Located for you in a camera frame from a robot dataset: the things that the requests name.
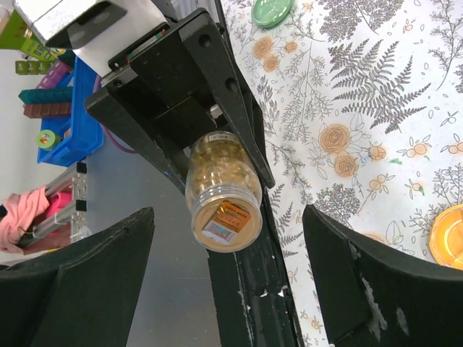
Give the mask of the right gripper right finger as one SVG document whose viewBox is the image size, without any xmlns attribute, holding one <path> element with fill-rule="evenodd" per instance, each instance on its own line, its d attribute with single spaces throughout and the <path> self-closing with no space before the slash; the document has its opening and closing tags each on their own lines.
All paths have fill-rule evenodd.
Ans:
<svg viewBox="0 0 463 347">
<path fill-rule="evenodd" d="M 330 344 L 462 345 L 462 271 L 359 234 L 314 205 L 302 224 Z"/>
</svg>

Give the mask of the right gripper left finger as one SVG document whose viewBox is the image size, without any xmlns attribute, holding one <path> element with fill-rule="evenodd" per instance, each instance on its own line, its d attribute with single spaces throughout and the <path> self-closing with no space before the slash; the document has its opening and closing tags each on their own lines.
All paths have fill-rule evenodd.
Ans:
<svg viewBox="0 0 463 347">
<path fill-rule="evenodd" d="M 1 269 L 2 346 L 125 346 L 155 230 L 145 207 L 107 229 Z"/>
</svg>

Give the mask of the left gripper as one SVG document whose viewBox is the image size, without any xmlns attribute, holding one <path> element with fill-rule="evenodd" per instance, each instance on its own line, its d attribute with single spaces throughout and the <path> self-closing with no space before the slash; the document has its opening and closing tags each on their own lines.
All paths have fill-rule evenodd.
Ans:
<svg viewBox="0 0 463 347">
<path fill-rule="evenodd" d="M 88 114 L 128 144 L 185 194 L 191 145 L 221 129 L 224 117 L 267 187 L 263 112 L 207 10 L 116 55 L 122 63 L 85 100 Z"/>
</svg>

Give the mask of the orange round pill case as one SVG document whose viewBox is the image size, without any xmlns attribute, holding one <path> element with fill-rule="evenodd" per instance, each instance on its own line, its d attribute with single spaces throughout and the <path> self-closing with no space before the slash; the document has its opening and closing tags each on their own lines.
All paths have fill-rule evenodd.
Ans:
<svg viewBox="0 0 463 347">
<path fill-rule="evenodd" d="M 444 210 L 430 230 L 429 247 L 434 260 L 442 266 L 462 270 L 462 205 Z"/>
</svg>

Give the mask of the clear bottle of yellow pills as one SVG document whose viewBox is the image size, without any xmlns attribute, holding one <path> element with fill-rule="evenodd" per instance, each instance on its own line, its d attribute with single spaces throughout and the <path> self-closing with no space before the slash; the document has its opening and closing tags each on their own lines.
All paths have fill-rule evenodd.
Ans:
<svg viewBox="0 0 463 347">
<path fill-rule="evenodd" d="M 231 132 L 203 135 L 192 147 L 185 199 L 191 228 L 205 248 L 242 250 L 260 235 L 260 180 L 245 149 Z"/>
</svg>

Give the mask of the blue storage bin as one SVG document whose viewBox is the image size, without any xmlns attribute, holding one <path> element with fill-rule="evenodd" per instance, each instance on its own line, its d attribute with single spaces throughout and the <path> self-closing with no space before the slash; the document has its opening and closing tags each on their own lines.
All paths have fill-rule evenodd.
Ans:
<svg viewBox="0 0 463 347">
<path fill-rule="evenodd" d="M 62 138 L 52 150 L 38 149 L 37 162 L 69 167 L 94 153 L 103 145 L 101 125 L 85 110 L 85 99 L 93 94 L 96 73 L 81 59 L 75 59 L 71 115 L 43 119 L 42 130 Z"/>
</svg>

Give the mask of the green round pill case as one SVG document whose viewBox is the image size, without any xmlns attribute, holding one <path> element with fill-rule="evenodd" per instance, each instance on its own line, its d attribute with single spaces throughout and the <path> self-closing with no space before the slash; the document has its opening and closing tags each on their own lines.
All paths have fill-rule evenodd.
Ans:
<svg viewBox="0 0 463 347">
<path fill-rule="evenodd" d="M 261 28 L 271 28 L 286 18 L 293 0 L 256 0 L 251 9 L 252 21 Z"/>
</svg>

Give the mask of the floral table mat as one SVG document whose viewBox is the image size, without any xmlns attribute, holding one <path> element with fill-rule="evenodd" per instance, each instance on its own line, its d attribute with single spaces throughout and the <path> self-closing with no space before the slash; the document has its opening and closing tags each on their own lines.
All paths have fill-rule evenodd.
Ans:
<svg viewBox="0 0 463 347">
<path fill-rule="evenodd" d="M 296 1 L 271 29 L 223 1 L 263 111 L 273 215 L 306 346 L 327 346 L 303 239 L 312 204 L 431 261 L 436 217 L 462 203 L 462 3 Z"/>
</svg>

